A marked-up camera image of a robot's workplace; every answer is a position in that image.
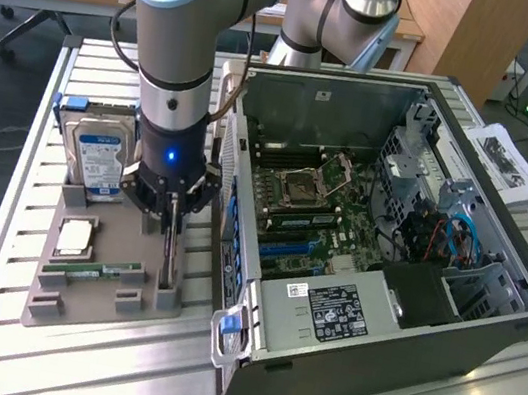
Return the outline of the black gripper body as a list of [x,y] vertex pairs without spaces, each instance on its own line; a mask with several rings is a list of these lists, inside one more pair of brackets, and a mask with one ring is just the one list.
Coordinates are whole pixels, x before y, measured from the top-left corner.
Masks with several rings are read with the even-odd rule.
[[181,177],[196,181],[205,171],[205,135],[207,121],[201,119],[183,130],[161,129],[147,119],[140,117],[141,160],[158,176],[166,178],[169,195],[176,193]]

